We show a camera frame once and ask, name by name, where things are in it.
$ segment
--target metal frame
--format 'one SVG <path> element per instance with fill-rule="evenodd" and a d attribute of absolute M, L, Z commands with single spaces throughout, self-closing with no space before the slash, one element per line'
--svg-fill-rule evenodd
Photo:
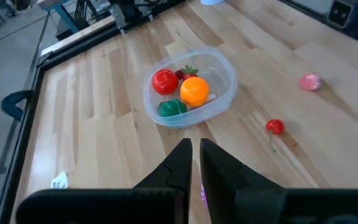
<path fill-rule="evenodd" d="M 160 14 L 161 12 L 170 9 L 171 7 L 176 6 L 177 4 L 184 1 L 185 0 L 168 0 L 161 6 L 153 7 L 152 15 L 156 16 L 157 14 Z M 143 21 L 138 21 L 136 24 L 129 24 L 127 27 L 125 27 L 125 30 L 137 26 L 146 20 L 147 18 L 144 18 Z M 16 192 L 21 179 L 27 146 L 34 122 L 35 109 L 38 104 L 45 72 L 110 39 L 111 37 L 119 35 L 120 33 L 121 32 L 114 21 L 54 52 L 50 52 L 49 54 L 38 58 L 38 61 L 35 64 L 36 69 L 32 74 L 32 83 L 29 88 L 34 92 L 34 95 L 25 104 L 25 109 L 23 111 L 21 121 L 15 131 L 17 132 L 17 139 L 14 146 L 11 163 L 7 168 L 7 178 L 5 180 L 4 188 L 0 198 L 0 223 L 9 223 L 12 217 L 14 203 L 16 200 Z"/>

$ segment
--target green toy fruit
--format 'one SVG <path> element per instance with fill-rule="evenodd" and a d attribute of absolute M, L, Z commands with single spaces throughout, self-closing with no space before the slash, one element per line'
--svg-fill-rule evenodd
<path fill-rule="evenodd" d="M 175 116 L 187 112 L 186 104 L 178 99 L 161 102 L 157 108 L 158 115 L 161 117 Z"/>

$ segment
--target plastic container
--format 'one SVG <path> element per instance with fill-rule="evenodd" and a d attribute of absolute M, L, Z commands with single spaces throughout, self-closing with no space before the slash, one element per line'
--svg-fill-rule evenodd
<path fill-rule="evenodd" d="M 173 71 L 190 65 L 199 70 L 198 76 L 208 82 L 209 95 L 214 98 L 203 106 L 189 108 L 188 112 L 171 117 L 160 117 L 157 113 L 158 105 L 162 101 L 180 100 L 180 85 L 171 95 L 162 96 L 152 87 L 151 79 L 155 72 L 167 68 Z M 166 58 L 156 63 L 145 77 L 143 100 L 147 114 L 158 124 L 169 128 L 185 128 L 201 123 L 226 111 L 237 91 L 237 74 L 227 59 L 213 47 L 202 47 L 189 50 L 187 53 L 173 58 Z"/>

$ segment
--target toy orange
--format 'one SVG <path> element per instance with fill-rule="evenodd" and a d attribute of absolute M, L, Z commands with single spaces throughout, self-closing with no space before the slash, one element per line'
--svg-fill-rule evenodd
<path fill-rule="evenodd" d="M 208 83 L 200 77 L 186 79 L 180 86 L 180 98 L 189 106 L 201 106 L 208 97 Z"/>

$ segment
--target gray floor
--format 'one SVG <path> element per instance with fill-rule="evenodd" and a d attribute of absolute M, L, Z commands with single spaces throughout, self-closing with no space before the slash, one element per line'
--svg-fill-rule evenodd
<path fill-rule="evenodd" d="M 72 11 L 74 6 L 69 5 L 68 11 Z M 24 89 L 46 15 L 45 11 L 34 7 L 8 19 L 0 27 L 0 102 L 8 94 Z M 59 16 L 56 13 L 51 17 L 58 23 Z M 40 51 L 58 42 L 55 38 L 56 31 L 57 28 L 49 19 Z M 12 122 L 13 119 L 0 109 L 0 158 Z M 1 192 L 4 175 L 0 177 Z"/>

